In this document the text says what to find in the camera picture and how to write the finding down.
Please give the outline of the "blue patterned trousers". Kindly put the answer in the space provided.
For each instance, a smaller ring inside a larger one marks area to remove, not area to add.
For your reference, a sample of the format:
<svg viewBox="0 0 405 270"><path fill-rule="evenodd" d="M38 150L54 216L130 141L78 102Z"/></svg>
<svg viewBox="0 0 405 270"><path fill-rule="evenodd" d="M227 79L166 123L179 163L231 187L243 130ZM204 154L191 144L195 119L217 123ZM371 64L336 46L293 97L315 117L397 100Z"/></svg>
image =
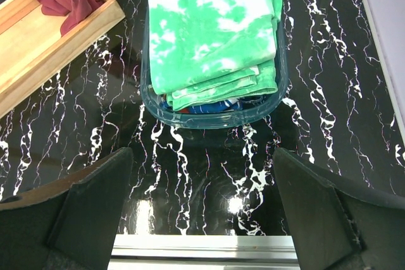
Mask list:
<svg viewBox="0 0 405 270"><path fill-rule="evenodd" d="M265 100L265 95L256 95L243 97L238 99L227 99L224 101L214 102L211 104L201 104L196 106L187 106L180 110L173 110L173 107L166 101L166 96L163 95L159 98L159 106L163 109L182 114L214 114L229 111L240 111L243 109L250 109L254 106L262 104Z"/></svg>

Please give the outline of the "green tie-dye trousers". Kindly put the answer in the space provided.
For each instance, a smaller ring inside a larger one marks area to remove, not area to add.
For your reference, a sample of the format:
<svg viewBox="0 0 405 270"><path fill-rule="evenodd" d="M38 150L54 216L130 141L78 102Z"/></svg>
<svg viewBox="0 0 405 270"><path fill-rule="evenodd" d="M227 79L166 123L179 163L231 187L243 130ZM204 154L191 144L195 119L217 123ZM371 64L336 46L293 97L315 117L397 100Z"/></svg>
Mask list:
<svg viewBox="0 0 405 270"><path fill-rule="evenodd" d="M175 111L273 94L283 0L148 0L153 90Z"/></svg>

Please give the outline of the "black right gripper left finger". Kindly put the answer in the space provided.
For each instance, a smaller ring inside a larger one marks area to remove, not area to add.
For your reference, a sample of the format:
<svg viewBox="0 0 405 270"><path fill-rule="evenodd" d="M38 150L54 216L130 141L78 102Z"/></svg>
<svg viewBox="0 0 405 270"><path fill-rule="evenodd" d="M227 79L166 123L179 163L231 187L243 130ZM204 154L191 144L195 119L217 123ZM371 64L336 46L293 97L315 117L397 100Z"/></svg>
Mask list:
<svg viewBox="0 0 405 270"><path fill-rule="evenodd" d="M107 269L133 152L1 201L1 269Z"/></svg>

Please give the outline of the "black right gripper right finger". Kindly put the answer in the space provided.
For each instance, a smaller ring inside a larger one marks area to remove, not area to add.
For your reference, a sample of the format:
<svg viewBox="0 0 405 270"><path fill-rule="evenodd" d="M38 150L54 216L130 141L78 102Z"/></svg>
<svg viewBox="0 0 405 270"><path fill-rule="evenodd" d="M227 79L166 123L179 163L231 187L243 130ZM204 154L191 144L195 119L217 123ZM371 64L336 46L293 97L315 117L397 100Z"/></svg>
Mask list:
<svg viewBox="0 0 405 270"><path fill-rule="evenodd" d="M404 269L404 197L284 148L273 166L301 269Z"/></svg>

